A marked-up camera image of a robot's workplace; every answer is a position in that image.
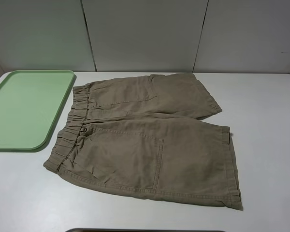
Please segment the khaki shorts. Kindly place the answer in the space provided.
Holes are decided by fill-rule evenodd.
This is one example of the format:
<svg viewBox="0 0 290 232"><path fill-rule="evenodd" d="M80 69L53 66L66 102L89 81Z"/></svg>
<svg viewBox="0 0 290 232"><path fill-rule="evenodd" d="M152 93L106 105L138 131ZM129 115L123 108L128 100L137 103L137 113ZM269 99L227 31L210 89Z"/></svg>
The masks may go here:
<svg viewBox="0 0 290 232"><path fill-rule="evenodd" d="M242 210L230 128L192 73L74 87L65 127L44 167L103 193Z"/></svg>

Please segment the green plastic tray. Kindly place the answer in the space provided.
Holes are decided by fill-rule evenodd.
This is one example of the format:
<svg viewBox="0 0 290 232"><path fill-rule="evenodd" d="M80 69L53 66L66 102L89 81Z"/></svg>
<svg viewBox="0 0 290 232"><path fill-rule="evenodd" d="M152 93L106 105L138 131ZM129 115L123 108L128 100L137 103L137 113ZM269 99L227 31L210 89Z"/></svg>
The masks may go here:
<svg viewBox="0 0 290 232"><path fill-rule="evenodd" d="M73 82L72 71L13 71L0 83L0 150L35 150L49 138Z"/></svg>

